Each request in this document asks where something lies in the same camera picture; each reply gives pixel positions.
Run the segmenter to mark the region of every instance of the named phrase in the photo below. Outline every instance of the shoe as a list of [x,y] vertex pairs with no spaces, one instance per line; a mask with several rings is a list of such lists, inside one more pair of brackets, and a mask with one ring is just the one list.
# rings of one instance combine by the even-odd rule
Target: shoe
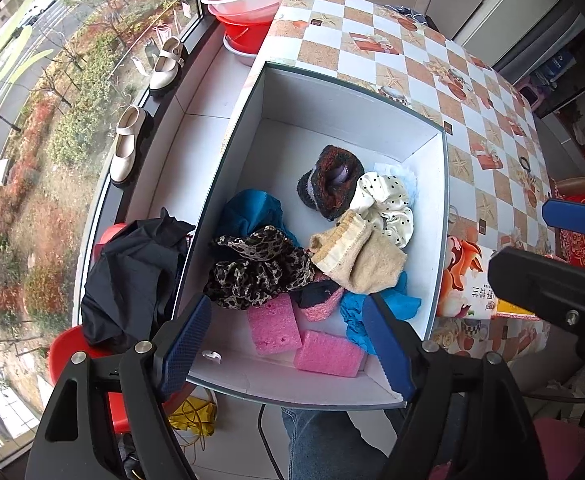
[[110,179],[115,186],[128,183],[136,160],[138,138],[151,128],[152,116],[146,110],[135,105],[126,108],[117,123],[114,155],[110,163]]
[[150,93],[163,95],[174,88],[187,57],[184,44],[175,36],[170,36],[161,47],[155,68],[150,75]]

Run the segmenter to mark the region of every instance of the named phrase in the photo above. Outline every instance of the floor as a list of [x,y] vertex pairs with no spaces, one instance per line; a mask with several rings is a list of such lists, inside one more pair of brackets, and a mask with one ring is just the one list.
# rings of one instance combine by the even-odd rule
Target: floor
[[[188,106],[173,141],[150,208],[151,217],[157,216],[164,205],[178,218],[191,222],[198,219],[212,177],[208,173],[216,169],[216,164],[210,164],[202,170],[200,162],[202,157],[213,162],[221,156],[220,142],[248,70],[221,48]],[[205,135],[194,136],[195,130]],[[188,182],[189,186],[176,186],[176,182]],[[195,444],[196,450],[194,446],[186,448],[192,469],[200,480],[276,480],[256,427],[260,404],[221,394],[217,398],[216,429],[213,436],[205,439],[205,450],[200,443]],[[386,454],[390,452],[396,436],[383,412],[352,412],[350,415],[364,440]],[[274,458],[287,478],[288,436],[280,409],[266,406],[262,424]]]

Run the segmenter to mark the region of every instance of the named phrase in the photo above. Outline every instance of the window glass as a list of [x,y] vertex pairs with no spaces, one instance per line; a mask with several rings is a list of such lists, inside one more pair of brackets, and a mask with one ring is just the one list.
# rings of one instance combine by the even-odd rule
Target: window glass
[[0,459],[32,437],[116,123],[197,0],[0,3]]

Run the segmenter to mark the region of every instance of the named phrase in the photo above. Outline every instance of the sponge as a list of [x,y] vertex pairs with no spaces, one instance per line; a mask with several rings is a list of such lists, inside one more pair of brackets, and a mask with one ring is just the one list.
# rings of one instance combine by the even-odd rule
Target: sponge
[[301,336],[288,294],[280,294],[262,306],[251,306],[248,324],[259,355],[301,348]]
[[320,374],[355,377],[364,351],[345,337],[306,330],[295,355],[295,368]]

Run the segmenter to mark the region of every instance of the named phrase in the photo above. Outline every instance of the road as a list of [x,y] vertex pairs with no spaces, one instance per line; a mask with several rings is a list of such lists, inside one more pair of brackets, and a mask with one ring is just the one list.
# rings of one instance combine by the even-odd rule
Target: road
[[[13,70],[30,55],[42,50],[51,48],[53,53],[47,57],[53,58],[56,56],[61,50],[58,45],[63,44],[66,41],[65,38],[69,38],[74,34],[81,26],[82,20],[85,20],[90,15],[90,12],[92,12],[92,9],[88,6],[77,6],[69,10],[61,2],[55,2],[34,23],[32,36],[23,50],[22,57],[15,63]],[[30,90],[41,76],[43,69],[49,64],[50,60],[43,58],[30,66],[21,75],[16,84],[0,83],[0,114],[2,116],[11,122],[16,121]],[[9,133],[10,126],[0,120],[0,156]]]

